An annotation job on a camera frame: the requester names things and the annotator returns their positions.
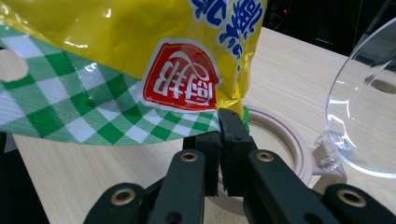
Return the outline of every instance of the green and white checkered pattern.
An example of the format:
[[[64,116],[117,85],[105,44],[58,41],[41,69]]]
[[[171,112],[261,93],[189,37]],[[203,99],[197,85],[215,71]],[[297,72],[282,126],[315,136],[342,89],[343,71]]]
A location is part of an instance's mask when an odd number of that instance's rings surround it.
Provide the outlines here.
[[[0,81],[0,131],[62,142],[137,145],[219,131],[218,112],[144,105],[140,80],[0,25],[0,46],[22,57],[28,76]]]

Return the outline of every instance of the clear plastic lid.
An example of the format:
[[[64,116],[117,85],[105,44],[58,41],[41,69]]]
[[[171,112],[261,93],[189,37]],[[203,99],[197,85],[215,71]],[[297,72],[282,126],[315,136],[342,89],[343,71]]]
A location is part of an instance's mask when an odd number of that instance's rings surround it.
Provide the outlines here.
[[[357,47],[339,72],[326,131],[347,164],[396,178],[396,18]]]

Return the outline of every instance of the snack bag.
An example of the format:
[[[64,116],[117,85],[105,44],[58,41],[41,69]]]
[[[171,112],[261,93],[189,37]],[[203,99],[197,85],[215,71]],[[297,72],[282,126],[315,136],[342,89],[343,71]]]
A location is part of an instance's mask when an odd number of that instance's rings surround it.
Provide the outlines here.
[[[2,0],[0,47],[26,77],[0,76],[0,131],[134,145],[219,131],[244,117],[265,0]]]

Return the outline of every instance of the red logo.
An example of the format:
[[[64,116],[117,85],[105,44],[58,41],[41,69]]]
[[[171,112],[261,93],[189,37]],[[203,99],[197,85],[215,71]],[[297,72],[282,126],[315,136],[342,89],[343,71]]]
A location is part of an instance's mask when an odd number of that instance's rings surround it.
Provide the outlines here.
[[[146,101],[187,110],[216,108],[217,69],[190,43],[164,43],[147,74]]]

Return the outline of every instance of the dark background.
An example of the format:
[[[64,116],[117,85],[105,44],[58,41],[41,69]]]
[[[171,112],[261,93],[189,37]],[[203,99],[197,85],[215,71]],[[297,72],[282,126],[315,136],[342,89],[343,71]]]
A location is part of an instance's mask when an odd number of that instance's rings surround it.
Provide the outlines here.
[[[396,0],[268,0],[262,25],[349,56],[395,17]]]

